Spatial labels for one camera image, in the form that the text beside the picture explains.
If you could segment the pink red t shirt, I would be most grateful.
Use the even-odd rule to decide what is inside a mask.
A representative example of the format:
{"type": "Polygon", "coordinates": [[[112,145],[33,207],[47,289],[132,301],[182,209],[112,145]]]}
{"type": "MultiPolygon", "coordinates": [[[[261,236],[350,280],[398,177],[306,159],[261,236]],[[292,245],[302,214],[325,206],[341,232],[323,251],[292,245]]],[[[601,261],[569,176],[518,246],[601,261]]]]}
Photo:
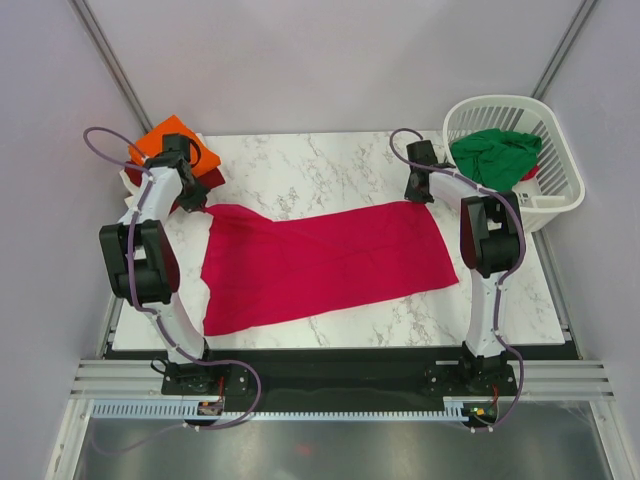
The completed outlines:
{"type": "Polygon", "coordinates": [[[213,221],[201,278],[207,336],[448,288],[458,277],[422,204],[396,201],[276,221],[234,204],[213,221]]]}

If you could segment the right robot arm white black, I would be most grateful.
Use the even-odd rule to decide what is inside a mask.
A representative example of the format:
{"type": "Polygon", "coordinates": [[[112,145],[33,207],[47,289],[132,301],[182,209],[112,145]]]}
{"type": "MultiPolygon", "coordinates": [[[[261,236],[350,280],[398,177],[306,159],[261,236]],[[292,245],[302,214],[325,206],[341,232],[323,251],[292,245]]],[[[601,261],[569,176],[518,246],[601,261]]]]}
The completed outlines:
{"type": "Polygon", "coordinates": [[[457,377],[465,391],[481,393],[494,381],[494,371],[485,360],[493,360],[506,350],[501,334],[502,303],[510,277],[526,252],[518,199],[512,191],[495,192],[463,176],[453,165],[438,162],[428,140],[409,144],[406,161],[410,174],[405,198],[414,203],[440,199],[459,214],[460,254],[472,280],[464,348],[479,359],[463,363],[457,377]]]}

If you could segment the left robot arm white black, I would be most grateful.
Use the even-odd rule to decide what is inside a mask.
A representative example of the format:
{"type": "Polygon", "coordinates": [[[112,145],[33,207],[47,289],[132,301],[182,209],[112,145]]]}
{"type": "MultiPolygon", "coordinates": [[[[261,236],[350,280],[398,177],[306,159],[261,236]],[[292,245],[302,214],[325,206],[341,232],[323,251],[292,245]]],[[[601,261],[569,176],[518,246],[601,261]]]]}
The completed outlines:
{"type": "Polygon", "coordinates": [[[201,153],[193,139],[164,134],[160,153],[132,167],[142,174],[140,188],[120,220],[101,228],[99,242],[112,293],[146,317],[170,362],[191,362],[185,382],[208,393],[220,371],[203,359],[206,341],[179,296],[180,267],[164,228],[175,206],[187,212],[206,206],[209,189],[193,173],[192,153],[201,153]]]}

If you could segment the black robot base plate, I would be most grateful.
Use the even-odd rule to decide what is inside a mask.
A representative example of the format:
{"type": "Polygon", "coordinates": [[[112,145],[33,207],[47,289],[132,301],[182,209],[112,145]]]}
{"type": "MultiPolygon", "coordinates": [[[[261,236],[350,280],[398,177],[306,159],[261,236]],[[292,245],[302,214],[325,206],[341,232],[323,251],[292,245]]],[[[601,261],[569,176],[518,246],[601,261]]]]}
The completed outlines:
{"type": "Polygon", "coordinates": [[[510,355],[475,360],[462,346],[208,351],[204,365],[155,358],[165,395],[221,396],[258,407],[426,407],[447,397],[506,399],[510,355]]]}

